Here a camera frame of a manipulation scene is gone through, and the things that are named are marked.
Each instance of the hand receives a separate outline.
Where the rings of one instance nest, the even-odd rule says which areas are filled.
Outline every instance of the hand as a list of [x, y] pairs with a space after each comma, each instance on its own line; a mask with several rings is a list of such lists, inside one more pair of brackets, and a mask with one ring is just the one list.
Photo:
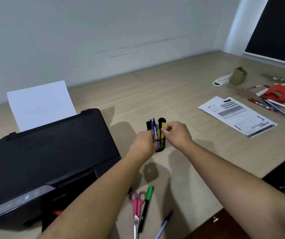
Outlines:
[[141, 157], [147, 161], [157, 150], [157, 142], [153, 130], [139, 132], [129, 152], [136, 157]]
[[169, 122], [161, 128], [161, 132], [168, 142], [180, 151], [193, 142], [187, 126], [181, 122]]

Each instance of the forearm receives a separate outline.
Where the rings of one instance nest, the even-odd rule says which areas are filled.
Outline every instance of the forearm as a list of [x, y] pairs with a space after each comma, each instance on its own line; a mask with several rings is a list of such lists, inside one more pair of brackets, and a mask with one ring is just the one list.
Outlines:
[[145, 160], [141, 155], [129, 152], [77, 197], [39, 238], [107, 238]]
[[284, 194], [194, 142], [182, 152], [250, 237], [285, 238]]

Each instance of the small brown box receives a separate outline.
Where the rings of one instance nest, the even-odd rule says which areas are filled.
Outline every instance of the small brown box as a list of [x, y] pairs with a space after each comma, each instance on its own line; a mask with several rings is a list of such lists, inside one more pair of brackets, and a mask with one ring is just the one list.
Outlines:
[[233, 75], [230, 78], [230, 84], [239, 86], [244, 83], [244, 80], [248, 73], [242, 67], [238, 67], [233, 71]]

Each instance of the printer lid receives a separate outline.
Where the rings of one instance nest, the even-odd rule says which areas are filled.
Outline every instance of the printer lid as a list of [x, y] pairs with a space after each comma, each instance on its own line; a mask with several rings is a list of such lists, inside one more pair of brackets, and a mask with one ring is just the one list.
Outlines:
[[99, 109], [0, 140], [0, 204], [119, 152]]

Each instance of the scissor blade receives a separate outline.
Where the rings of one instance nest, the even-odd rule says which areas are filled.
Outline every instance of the scissor blade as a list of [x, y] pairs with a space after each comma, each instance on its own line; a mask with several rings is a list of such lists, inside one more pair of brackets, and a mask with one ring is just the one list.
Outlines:
[[138, 239], [138, 227], [139, 227], [139, 218], [135, 215], [133, 218], [133, 232], [134, 232], [134, 239]]

